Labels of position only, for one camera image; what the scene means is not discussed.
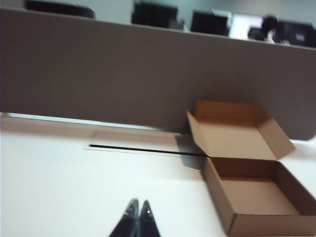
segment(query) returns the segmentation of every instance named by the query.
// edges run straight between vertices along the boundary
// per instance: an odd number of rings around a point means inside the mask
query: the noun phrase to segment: computer monitor
[[[95,18],[95,13],[88,7],[57,1],[25,0],[25,9],[32,11],[50,12],[71,16]]]
[[[225,16],[216,16],[213,13],[194,11],[191,31],[226,36],[227,19]]]
[[[168,28],[169,20],[176,20],[178,8],[155,3],[134,3],[132,24]]]
[[[273,39],[275,42],[286,40],[293,45],[306,46],[307,37],[312,30],[313,26],[309,23],[279,21]]]
[[[247,40],[250,29],[260,29],[262,21],[262,16],[233,13],[229,37]]]

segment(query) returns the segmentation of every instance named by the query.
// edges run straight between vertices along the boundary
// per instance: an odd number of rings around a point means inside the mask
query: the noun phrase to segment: open cardboard box
[[[228,236],[316,235],[316,200],[277,159],[294,150],[260,106],[198,100],[187,112]]]

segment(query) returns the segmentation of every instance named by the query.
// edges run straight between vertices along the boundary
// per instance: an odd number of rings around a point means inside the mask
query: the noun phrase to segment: black monitor
[[[309,23],[279,21],[273,40],[275,42],[287,40],[293,45],[306,46],[307,37],[312,30],[313,27]]]
[[[88,7],[65,4],[54,1],[25,0],[25,8],[32,11],[50,12],[71,16],[95,18],[95,13]]]
[[[306,46],[316,48],[316,29],[308,32]]]
[[[134,3],[132,24],[168,28],[169,20],[176,20],[178,8],[155,3]]]
[[[227,17],[213,13],[193,12],[191,31],[215,35],[228,35]]]

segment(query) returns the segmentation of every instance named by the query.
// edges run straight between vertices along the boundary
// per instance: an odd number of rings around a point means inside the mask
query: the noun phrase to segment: person
[[[275,29],[278,25],[278,19],[275,16],[266,16],[263,19],[260,29],[251,28],[248,33],[249,39],[270,41],[273,42],[272,38],[269,37],[269,32]]]

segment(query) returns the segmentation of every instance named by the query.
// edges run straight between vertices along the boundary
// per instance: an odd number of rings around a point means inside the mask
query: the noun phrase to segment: box flap
[[[187,115],[194,141],[210,157],[278,159],[294,149],[255,104],[197,100],[195,116]]]

